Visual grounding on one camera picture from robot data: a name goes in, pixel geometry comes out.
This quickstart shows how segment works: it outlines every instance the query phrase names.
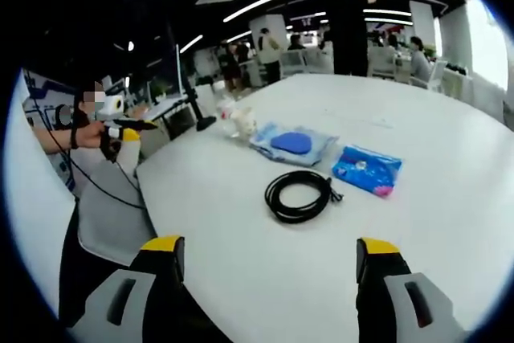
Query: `black shirt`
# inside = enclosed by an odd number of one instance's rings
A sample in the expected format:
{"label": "black shirt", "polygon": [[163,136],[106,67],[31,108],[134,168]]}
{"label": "black shirt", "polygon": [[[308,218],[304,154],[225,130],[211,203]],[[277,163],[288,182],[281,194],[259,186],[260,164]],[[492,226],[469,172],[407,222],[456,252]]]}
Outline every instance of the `black shirt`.
{"label": "black shirt", "polygon": [[364,8],[367,0],[324,0],[332,42],[366,40]]}

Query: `blue packet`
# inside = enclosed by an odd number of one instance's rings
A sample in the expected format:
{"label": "blue packet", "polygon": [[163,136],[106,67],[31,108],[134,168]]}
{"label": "blue packet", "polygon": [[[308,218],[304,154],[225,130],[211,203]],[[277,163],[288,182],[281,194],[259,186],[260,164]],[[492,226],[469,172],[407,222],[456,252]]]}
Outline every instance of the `blue packet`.
{"label": "blue packet", "polygon": [[[277,149],[272,145],[274,138],[290,132],[303,133],[308,136],[311,141],[310,150],[305,154],[291,153],[286,150]],[[337,137],[319,133],[316,130],[307,129],[303,126],[289,128],[276,122],[267,122],[250,138],[250,147],[273,161],[311,167],[321,161],[326,150],[336,141]]]}
{"label": "blue packet", "polygon": [[358,146],[345,146],[332,167],[334,176],[380,197],[391,194],[402,160]]}

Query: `coiled black cable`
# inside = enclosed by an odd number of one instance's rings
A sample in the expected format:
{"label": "coiled black cable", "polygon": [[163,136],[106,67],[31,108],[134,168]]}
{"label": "coiled black cable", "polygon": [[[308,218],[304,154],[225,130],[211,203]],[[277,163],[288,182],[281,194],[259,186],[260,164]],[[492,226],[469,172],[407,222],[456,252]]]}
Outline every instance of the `coiled black cable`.
{"label": "coiled black cable", "polygon": [[[295,224],[315,218],[327,206],[328,200],[339,202],[343,199],[342,194],[338,194],[331,187],[331,178],[323,178],[319,174],[308,170],[297,170],[295,172],[286,173],[267,186],[264,193],[266,204],[270,207],[273,214],[283,223]],[[298,207],[285,206],[280,201],[280,193],[290,185],[304,184],[317,189],[320,197],[310,204]]]}

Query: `blue pad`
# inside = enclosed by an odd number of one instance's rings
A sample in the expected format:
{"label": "blue pad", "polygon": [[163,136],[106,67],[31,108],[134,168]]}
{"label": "blue pad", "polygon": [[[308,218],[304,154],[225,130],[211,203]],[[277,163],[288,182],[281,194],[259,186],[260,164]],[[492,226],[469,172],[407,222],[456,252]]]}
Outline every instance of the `blue pad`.
{"label": "blue pad", "polygon": [[307,134],[288,132],[273,137],[270,145],[272,148],[285,150],[293,154],[307,154],[312,149],[312,140]]}

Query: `white table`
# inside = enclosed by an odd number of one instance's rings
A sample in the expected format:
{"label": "white table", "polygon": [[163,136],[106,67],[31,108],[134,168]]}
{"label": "white table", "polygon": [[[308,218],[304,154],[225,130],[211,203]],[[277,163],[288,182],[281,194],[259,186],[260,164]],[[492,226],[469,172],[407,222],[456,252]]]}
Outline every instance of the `white table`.
{"label": "white table", "polygon": [[[186,237],[186,286],[234,342],[355,342],[356,239],[396,244],[413,272],[475,327],[514,263],[514,135],[482,112],[420,88],[349,76],[293,76],[238,102],[259,123],[307,125],[404,160],[395,191],[345,194],[315,219],[274,220],[264,190],[294,166],[190,130],[138,171],[159,235]],[[284,201],[316,195],[298,186]]]}

